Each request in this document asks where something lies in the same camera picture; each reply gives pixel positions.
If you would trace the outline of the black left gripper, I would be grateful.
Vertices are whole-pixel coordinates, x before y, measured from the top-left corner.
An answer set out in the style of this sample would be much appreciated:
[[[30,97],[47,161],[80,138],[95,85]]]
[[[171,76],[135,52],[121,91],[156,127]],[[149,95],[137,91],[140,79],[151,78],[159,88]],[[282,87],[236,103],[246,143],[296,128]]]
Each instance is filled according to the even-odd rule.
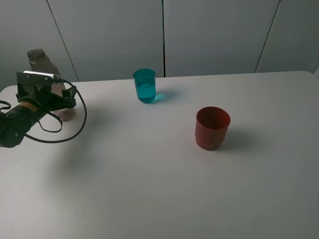
[[[72,109],[76,106],[74,99],[76,87],[62,90],[62,96],[51,92],[49,87],[18,86],[18,105],[15,110],[27,112],[53,112],[62,109]]]

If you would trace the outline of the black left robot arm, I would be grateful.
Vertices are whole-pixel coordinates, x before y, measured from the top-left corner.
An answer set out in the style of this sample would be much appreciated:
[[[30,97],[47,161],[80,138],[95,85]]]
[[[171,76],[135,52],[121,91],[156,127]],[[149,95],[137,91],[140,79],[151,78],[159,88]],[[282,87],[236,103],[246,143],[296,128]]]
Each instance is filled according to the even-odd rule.
[[[73,108],[76,106],[75,94],[77,88],[72,86],[62,91],[63,96],[51,92],[50,87],[31,87],[28,92],[22,86],[18,86],[19,104],[6,113],[0,114],[0,146],[13,148],[19,145],[27,137],[41,143],[62,143],[76,137],[76,135],[62,140],[43,140],[27,134],[31,128],[46,116],[54,116],[55,110]]]

